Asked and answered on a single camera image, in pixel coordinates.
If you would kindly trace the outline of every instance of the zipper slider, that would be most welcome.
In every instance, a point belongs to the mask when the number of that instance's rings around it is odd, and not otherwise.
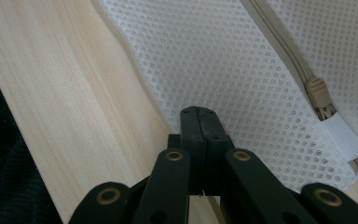
[[[337,111],[332,105],[330,93],[322,78],[310,78],[305,89],[310,98],[310,103],[315,108],[320,120],[331,118]]]

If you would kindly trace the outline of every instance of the round metal bolt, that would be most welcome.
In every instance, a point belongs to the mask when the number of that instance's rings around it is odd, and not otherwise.
[[[179,161],[183,158],[183,154],[173,151],[173,152],[167,153],[166,157],[169,161]]]
[[[115,203],[120,198],[120,190],[115,188],[107,188],[101,190],[97,194],[97,203],[101,205],[107,205]]]
[[[332,207],[339,207],[342,205],[342,199],[327,189],[316,189],[313,191],[313,196],[320,202]]]
[[[239,161],[248,161],[251,159],[251,156],[248,153],[242,151],[236,151],[233,155],[234,158]]]

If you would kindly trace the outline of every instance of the black cloth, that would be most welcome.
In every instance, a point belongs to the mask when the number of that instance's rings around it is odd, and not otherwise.
[[[0,223],[62,223],[2,92]]]

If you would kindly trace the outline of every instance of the zipper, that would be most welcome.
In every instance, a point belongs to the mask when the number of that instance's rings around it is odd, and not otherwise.
[[[245,6],[245,8],[249,10],[254,21],[262,31],[263,28],[260,27],[260,24],[265,25],[267,27],[267,30],[270,32],[270,34],[265,34],[265,36],[272,35],[282,49],[275,50],[277,52],[284,51],[284,53],[286,54],[288,58],[288,60],[286,61],[290,61],[291,65],[296,70],[296,74],[301,80],[303,86],[305,87],[306,94],[308,95],[310,103],[315,109],[319,120],[323,121],[333,117],[333,115],[337,113],[337,111],[333,107],[332,100],[328,92],[327,86],[324,83],[324,80],[322,78],[316,77],[312,73],[302,56],[299,56],[299,52],[296,52],[296,49],[293,49],[291,47],[294,43],[289,43],[290,41],[285,39],[284,35],[281,34],[281,32],[284,32],[284,29],[278,27],[279,19],[275,16],[275,13],[269,7],[269,4],[261,0],[241,0],[241,2]],[[254,13],[252,13],[252,9],[256,13],[256,15],[258,15],[259,18],[255,17]],[[349,161],[349,165],[355,173],[358,173],[358,158]]]

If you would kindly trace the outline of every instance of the wood grain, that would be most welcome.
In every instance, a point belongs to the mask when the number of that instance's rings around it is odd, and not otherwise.
[[[0,88],[64,222],[105,181],[149,175],[169,128],[88,0],[0,1]],[[358,183],[349,193],[358,201]],[[217,223],[193,198],[193,223]]]

